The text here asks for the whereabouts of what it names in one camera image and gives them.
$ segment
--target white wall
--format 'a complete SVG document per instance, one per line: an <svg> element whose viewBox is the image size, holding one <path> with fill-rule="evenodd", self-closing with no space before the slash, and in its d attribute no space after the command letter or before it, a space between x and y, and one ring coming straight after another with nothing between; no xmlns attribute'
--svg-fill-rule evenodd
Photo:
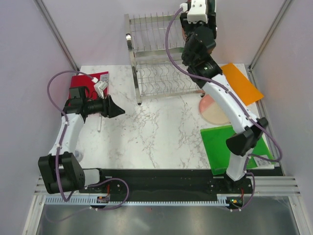
<svg viewBox="0 0 313 235"><path fill-rule="evenodd" d="M313 220L313 1L295 0L255 68L282 166Z"/></svg>
<svg viewBox="0 0 313 235"><path fill-rule="evenodd" d="M46 85L70 69L32 0L0 1L0 234L22 233L39 177L37 161L48 153L60 125ZM64 104L69 76L52 95Z"/></svg>
<svg viewBox="0 0 313 235"><path fill-rule="evenodd" d="M78 65L129 64L124 14L173 13L186 0L43 0ZM217 0L218 63L250 63L283 0Z"/></svg>

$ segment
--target white marble countertop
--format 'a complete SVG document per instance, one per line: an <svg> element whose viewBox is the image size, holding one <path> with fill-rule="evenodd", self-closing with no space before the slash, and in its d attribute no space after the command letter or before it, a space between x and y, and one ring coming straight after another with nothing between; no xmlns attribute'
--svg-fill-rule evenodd
<svg viewBox="0 0 313 235"><path fill-rule="evenodd" d="M236 65L247 77L243 64ZM199 114L200 94L147 99L138 106L131 66L82 66L85 73L109 71L109 94L126 111L116 118L90 115L76 149L82 168L209 169L200 130L216 127ZM258 115L255 104L249 108Z"/></svg>

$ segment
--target orange cutting board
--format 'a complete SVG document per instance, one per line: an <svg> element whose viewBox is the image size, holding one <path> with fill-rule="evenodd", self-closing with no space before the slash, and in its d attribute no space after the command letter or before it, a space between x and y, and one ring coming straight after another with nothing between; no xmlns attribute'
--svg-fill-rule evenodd
<svg viewBox="0 0 313 235"><path fill-rule="evenodd" d="M250 105L264 97L234 64L221 67L227 81L245 105Z"/></svg>

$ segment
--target metal dish rack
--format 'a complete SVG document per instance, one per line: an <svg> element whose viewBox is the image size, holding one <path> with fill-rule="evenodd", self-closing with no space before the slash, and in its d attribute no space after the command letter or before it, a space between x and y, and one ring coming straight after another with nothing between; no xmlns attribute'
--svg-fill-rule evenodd
<svg viewBox="0 0 313 235"><path fill-rule="evenodd" d="M139 105L146 98L201 93L197 84L179 72L167 57L165 33L172 17L169 13L132 19L125 15L126 41ZM181 61L184 44L178 16L170 31L169 48L174 60L186 70Z"/></svg>

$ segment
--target green cutting board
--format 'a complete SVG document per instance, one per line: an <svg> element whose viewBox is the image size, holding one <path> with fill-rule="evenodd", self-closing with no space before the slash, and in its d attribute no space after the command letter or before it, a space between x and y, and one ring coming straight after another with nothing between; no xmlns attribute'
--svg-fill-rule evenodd
<svg viewBox="0 0 313 235"><path fill-rule="evenodd" d="M213 175L219 175L226 172L230 158L230 151L226 146L226 140L234 134L235 131L232 126L220 126L201 130L203 144ZM267 155L269 159L273 159L263 138L260 138L257 142L252 153L257 155ZM257 164L255 163L255 160L251 158L248 162L247 169L256 167Z"/></svg>

